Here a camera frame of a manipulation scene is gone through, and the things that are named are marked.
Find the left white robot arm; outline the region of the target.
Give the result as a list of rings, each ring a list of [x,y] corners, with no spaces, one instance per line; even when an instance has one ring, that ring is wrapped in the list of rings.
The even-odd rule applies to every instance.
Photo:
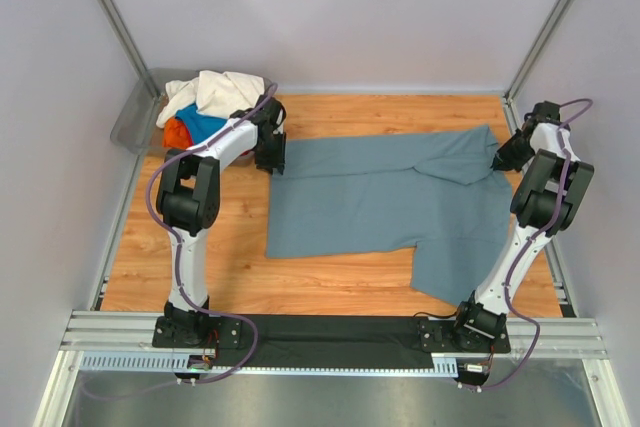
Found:
[[[171,149],[152,177],[159,182],[153,219],[168,232],[172,284],[163,315],[157,320],[156,346],[199,348],[214,335],[205,279],[206,244],[221,203],[221,174],[251,154],[268,174],[285,169],[286,110],[263,94],[255,107],[238,110],[222,128],[184,149]]]

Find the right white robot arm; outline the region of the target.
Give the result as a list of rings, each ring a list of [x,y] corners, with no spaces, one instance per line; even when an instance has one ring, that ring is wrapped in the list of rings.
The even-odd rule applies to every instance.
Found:
[[[593,101],[543,101],[494,156],[492,168],[525,172],[513,196],[515,222],[488,277],[461,303],[450,326],[452,342],[466,351],[490,349],[507,335],[513,297],[542,249],[572,224],[595,174],[571,147],[570,124]]]

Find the grey-blue t shirt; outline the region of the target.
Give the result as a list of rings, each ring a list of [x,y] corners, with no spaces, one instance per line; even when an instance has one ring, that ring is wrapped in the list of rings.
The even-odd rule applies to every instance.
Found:
[[[296,140],[270,183],[274,259],[413,250],[412,288],[467,300],[507,239],[512,188],[487,126]]]

